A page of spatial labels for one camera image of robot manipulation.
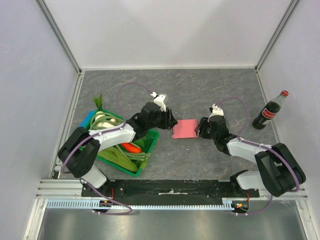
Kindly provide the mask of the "green long beans bundle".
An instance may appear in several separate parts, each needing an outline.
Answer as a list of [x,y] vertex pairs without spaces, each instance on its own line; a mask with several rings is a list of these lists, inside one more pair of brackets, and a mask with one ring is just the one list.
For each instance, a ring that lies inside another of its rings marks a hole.
[[98,111],[90,121],[89,130],[105,130],[121,126],[124,120],[111,113]]

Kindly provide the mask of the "orange carrot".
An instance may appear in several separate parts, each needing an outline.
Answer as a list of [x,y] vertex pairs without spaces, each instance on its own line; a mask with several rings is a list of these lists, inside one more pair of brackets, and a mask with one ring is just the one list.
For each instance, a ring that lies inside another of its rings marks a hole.
[[132,143],[121,143],[120,144],[128,153],[139,154],[142,153],[142,149],[133,145]]

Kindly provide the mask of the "blue flat board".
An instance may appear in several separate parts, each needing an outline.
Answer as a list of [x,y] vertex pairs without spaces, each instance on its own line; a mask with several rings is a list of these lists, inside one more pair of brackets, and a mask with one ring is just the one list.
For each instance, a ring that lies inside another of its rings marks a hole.
[[90,110],[83,119],[83,121],[79,124],[79,127],[84,127],[85,129],[88,129],[90,127],[91,119],[96,114],[96,112],[96,110]]

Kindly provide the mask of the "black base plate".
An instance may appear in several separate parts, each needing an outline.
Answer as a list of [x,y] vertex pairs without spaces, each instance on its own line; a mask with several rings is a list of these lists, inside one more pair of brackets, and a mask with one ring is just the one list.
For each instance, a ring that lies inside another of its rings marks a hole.
[[241,190],[235,183],[219,180],[110,180],[98,191],[106,197],[132,205],[221,204],[223,198],[259,198],[258,190]]

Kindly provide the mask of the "pink paper box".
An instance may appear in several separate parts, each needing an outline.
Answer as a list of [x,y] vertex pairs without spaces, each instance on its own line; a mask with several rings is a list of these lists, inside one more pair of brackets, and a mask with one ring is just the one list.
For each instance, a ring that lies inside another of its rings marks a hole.
[[183,119],[178,120],[177,124],[173,127],[173,139],[188,139],[197,138],[196,127],[198,122],[196,119]]

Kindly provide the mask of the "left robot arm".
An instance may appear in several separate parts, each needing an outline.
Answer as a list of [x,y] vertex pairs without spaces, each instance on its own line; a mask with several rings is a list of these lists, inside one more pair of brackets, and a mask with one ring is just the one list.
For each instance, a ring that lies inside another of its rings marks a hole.
[[154,102],[147,102],[140,112],[126,120],[122,125],[101,130],[76,128],[57,157],[75,178],[81,178],[99,197],[110,191],[106,175],[94,166],[98,152],[122,143],[135,142],[145,137],[149,130],[159,128],[171,130],[178,121],[168,107],[162,110]]

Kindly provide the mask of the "cola glass bottle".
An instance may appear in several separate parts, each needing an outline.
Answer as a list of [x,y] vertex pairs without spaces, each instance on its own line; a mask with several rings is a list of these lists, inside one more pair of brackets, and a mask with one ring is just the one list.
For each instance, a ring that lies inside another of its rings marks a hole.
[[287,90],[283,90],[276,98],[270,100],[259,115],[253,120],[252,126],[257,130],[262,130],[281,110],[284,100],[289,95]]

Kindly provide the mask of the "green leafy vegetable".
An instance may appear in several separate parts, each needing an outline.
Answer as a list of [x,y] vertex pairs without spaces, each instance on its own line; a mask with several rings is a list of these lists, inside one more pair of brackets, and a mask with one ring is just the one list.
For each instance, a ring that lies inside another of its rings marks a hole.
[[121,144],[118,144],[101,150],[98,153],[98,157],[107,160],[127,171],[136,173],[139,168],[145,168],[151,154],[143,151],[142,147],[145,146],[143,140],[138,140],[137,143],[130,143],[141,148],[142,153],[129,153],[121,146]]

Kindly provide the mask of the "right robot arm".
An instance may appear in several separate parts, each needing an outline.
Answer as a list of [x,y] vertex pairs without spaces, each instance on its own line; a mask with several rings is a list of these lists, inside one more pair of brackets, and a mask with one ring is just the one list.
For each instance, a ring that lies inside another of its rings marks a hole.
[[242,170],[231,176],[229,191],[235,197],[249,189],[265,189],[272,196],[280,197],[306,182],[304,171],[285,144],[265,145],[237,138],[229,132],[221,115],[202,117],[195,133],[200,138],[213,140],[220,152],[257,165],[257,171]]

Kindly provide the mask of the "green plastic basket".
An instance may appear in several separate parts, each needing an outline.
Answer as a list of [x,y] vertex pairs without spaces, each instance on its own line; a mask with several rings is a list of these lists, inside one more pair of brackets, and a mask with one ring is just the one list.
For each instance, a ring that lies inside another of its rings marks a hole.
[[[114,113],[112,113],[110,111],[107,111],[107,110],[103,110],[103,111],[106,112],[106,113],[109,113],[109,114],[113,114],[116,117],[122,119],[122,117],[120,117],[119,115],[116,115],[116,114],[114,114]],[[139,139],[139,140],[142,140],[144,142],[144,145],[145,145],[145,146],[142,147],[142,150],[144,152],[146,152],[146,153],[150,153],[150,155],[151,155],[151,152],[152,152],[152,150],[153,150],[153,148],[154,148],[154,146],[155,146],[155,144],[156,144],[156,142],[158,140],[158,137],[159,137],[159,133],[157,131],[149,130],[148,133],[146,134],[146,136],[144,136],[141,139]],[[107,164],[107,165],[109,165],[109,166],[111,166],[111,167],[113,167],[113,168],[115,168],[115,169],[117,169],[117,170],[119,170],[119,171],[121,171],[121,172],[123,172],[125,174],[128,174],[128,175],[130,175],[132,177],[138,177],[140,175],[141,171],[144,169],[144,168],[139,168],[137,172],[131,172],[131,171],[125,170],[124,168],[119,167],[118,165],[116,165],[116,164],[114,164],[112,162],[109,162],[108,160],[105,160],[105,159],[103,159],[101,157],[97,156],[96,159],[98,161],[100,161],[101,163]]]

